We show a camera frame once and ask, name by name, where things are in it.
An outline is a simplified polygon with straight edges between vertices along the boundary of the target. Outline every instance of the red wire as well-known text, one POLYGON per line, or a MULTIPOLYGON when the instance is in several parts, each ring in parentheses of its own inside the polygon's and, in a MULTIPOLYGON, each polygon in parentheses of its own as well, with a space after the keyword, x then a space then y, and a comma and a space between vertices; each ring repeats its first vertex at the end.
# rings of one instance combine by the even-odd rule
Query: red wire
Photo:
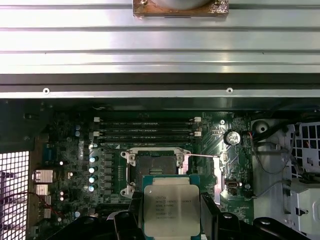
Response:
POLYGON ((34 192, 32 192, 32 191, 25 191, 25 192, 14 193, 14 194, 11 194, 11 195, 6 196, 6 197, 4 197, 4 198, 1 198, 0 201, 3 201, 3 200, 5 200, 5 199, 11 198, 11 197, 14 197, 14 196, 16 196, 16 195, 24 195, 24 194, 31 194, 31 195, 37 196, 38 199, 40 200, 40 202, 42 202, 45 207, 47 207, 48 209, 50 209, 51 212, 53 212, 53 213, 56 214, 56 215, 63 216, 62 213, 59 213, 59 212, 55 211, 51 205, 49 205, 48 203, 46 203, 46 201, 45 201, 40 195, 38 195, 38 194, 36 194, 36 193, 34 193, 34 192))

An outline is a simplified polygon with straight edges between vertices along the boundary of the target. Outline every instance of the cpu socket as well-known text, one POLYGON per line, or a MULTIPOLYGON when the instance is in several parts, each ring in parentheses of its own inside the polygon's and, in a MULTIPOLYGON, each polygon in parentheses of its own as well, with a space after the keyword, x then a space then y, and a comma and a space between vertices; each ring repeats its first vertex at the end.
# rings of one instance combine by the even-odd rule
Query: cpu socket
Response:
POLYGON ((127 186, 120 191, 121 195, 131 198, 135 191, 142 191, 143 176, 183 175, 188 170, 191 152, 179 147, 134 147, 121 152, 126 159, 127 186), (135 167, 136 181, 130 178, 130 168, 135 167))

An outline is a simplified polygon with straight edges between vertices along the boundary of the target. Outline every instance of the copper base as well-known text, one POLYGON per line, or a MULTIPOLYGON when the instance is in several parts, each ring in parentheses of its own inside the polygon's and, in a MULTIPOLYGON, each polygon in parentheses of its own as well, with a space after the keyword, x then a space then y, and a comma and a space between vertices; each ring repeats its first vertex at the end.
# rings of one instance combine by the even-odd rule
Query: copper base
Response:
POLYGON ((133 0, 133 15, 136 17, 215 17, 228 13, 229 0, 214 0, 192 10, 171 10, 151 0, 133 0))

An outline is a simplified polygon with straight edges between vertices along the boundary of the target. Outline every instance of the white mesh grille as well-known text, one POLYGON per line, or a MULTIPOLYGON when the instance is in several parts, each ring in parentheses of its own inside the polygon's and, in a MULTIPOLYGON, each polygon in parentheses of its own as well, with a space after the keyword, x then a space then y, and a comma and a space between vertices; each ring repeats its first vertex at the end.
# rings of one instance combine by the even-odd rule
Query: white mesh grille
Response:
POLYGON ((0 240, 26 239, 28 171, 28 151, 0 154, 0 240))

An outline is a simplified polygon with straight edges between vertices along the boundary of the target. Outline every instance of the motherboard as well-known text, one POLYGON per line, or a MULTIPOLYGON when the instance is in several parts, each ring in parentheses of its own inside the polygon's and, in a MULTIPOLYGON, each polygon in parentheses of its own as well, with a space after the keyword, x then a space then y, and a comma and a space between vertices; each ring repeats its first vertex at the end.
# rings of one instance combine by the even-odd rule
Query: motherboard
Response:
POLYGON ((34 172, 34 191, 48 201, 39 202, 35 237, 127 209, 144 176, 197 175, 200 192, 252 223, 250 129, 250 118, 233 112, 57 112, 34 172))

